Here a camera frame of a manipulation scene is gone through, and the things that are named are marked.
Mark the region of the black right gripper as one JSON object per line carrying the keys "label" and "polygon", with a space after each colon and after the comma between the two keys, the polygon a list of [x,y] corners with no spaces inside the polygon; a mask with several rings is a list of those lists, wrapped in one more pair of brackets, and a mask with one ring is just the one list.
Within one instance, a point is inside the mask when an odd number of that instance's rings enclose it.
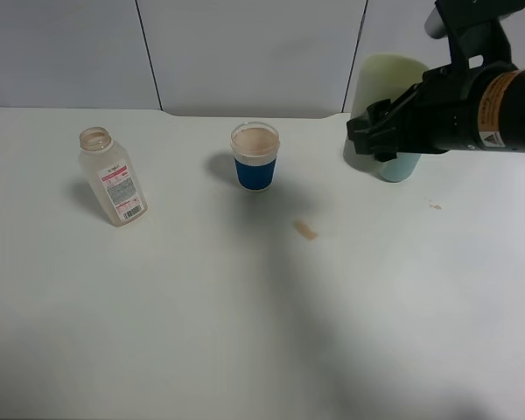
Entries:
{"label": "black right gripper", "polygon": [[356,153],[379,162],[401,153],[525,153],[525,70],[425,77],[396,100],[369,105],[346,129]]}

